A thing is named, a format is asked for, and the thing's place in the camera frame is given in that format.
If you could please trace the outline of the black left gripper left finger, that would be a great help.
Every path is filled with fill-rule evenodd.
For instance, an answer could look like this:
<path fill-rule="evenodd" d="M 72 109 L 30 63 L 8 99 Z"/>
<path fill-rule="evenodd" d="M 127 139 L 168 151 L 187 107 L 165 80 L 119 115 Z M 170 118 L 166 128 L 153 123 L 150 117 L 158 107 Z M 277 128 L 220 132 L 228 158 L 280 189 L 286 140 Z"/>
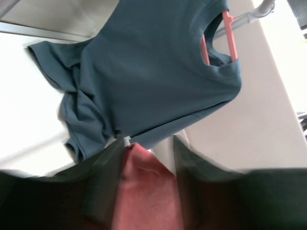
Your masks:
<path fill-rule="evenodd" d="M 0 172 L 3 230 L 109 230 L 120 182 L 123 139 L 52 177 Z"/>

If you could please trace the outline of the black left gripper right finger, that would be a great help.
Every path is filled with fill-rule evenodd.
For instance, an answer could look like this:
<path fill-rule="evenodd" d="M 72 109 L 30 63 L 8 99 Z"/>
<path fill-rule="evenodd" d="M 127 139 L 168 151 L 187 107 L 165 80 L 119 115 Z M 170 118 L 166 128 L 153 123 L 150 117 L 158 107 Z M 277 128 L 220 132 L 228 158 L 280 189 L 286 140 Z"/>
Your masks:
<path fill-rule="evenodd" d="M 304 230 L 305 168 L 226 171 L 178 136 L 173 155 L 186 230 Z"/>

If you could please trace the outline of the red t shirt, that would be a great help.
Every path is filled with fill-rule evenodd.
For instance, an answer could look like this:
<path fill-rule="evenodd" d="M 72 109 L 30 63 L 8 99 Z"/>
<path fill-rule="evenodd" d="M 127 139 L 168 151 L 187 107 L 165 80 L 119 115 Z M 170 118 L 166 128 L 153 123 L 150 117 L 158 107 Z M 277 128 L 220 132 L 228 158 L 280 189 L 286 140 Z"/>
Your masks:
<path fill-rule="evenodd" d="M 176 177 L 150 151 L 130 145 L 118 188 L 114 230 L 182 230 Z"/>

